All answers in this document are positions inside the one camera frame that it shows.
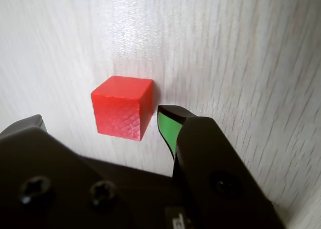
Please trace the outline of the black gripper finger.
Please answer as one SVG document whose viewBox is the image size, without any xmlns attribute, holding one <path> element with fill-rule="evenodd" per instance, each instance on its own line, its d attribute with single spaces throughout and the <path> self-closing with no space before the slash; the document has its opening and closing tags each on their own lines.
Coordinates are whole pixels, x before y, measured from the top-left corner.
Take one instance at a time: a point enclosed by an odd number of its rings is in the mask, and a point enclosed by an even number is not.
<svg viewBox="0 0 321 229">
<path fill-rule="evenodd" d="M 272 203 L 216 122 L 178 105 L 159 105 L 158 130 L 174 158 L 195 228 L 284 228 Z"/>
<path fill-rule="evenodd" d="M 113 185 L 50 136 L 40 115 L 1 132 L 1 228 L 132 228 Z"/>
</svg>

